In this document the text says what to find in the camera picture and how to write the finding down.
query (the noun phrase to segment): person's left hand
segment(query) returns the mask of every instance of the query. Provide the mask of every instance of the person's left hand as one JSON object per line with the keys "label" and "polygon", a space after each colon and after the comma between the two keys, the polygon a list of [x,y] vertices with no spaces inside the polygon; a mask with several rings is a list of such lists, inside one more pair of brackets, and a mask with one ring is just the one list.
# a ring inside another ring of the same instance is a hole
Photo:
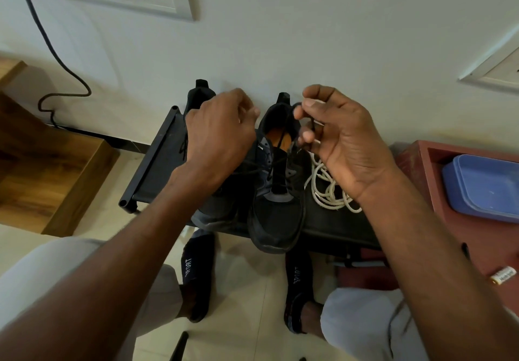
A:
{"label": "person's left hand", "polygon": [[223,182],[256,139],[260,110],[242,89],[220,93],[186,115],[187,163],[204,164]]}

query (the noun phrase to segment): white shoelace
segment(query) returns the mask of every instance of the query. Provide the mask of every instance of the white shoelace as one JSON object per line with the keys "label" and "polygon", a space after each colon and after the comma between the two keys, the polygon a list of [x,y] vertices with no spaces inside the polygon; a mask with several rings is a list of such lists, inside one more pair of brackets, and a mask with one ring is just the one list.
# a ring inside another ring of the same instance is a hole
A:
{"label": "white shoelace", "polygon": [[[311,182],[312,196],[314,196],[315,202],[326,209],[341,209],[345,206],[353,213],[361,212],[362,208],[359,207],[359,209],[353,209],[350,206],[350,203],[353,201],[353,199],[348,196],[344,190],[342,191],[342,199],[335,198],[335,185],[337,182],[328,173],[328,168],[324,165],[322,160],[319,159],[319,161],[316,162],[313,153],[310,153],[310,157],[312,158],[312,175],[310,175],[310,177],[306,180],[305,189],[308,183]],[[321,193],[315,185],[315,180],[317,178],[321,178],[322,180],[330,183],[324,193]]]}

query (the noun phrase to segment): battery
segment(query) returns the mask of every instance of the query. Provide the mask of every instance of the battery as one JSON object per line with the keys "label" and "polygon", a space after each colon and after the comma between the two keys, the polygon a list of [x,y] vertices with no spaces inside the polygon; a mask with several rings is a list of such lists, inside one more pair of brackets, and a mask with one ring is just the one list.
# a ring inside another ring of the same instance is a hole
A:
{"label": "battery", "polygon": [[511,266],[506,266],[502,270],[499,270],[494,275],[490,277],[490,281],[495,285],[501,285],[506,282],[508,279],[513,277],[517,271]]}

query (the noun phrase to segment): blue container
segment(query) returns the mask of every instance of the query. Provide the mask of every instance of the blue container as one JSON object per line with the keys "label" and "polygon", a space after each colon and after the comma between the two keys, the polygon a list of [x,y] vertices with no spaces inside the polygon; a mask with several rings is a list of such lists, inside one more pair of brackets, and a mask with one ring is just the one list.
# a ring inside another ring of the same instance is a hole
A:
{"label": "blue container", "polygon": [[459,155],[442,173],[455,211],[519,223],[519,163]]}

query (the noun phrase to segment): forearm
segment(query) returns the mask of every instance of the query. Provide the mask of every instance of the forearm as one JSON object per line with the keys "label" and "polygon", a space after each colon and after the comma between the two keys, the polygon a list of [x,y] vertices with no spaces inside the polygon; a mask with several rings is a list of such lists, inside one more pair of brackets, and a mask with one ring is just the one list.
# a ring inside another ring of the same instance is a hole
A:
{"label": "forearm", "polygon": [[176,169],[143,213],[0,333],[2,358],[112,359],[186,221],[217,186]]}
{"label": "forearm", "polygon": [[464,257],[460,244],[399,171],[362,207],[433,359],[512,359],[519,326]]}

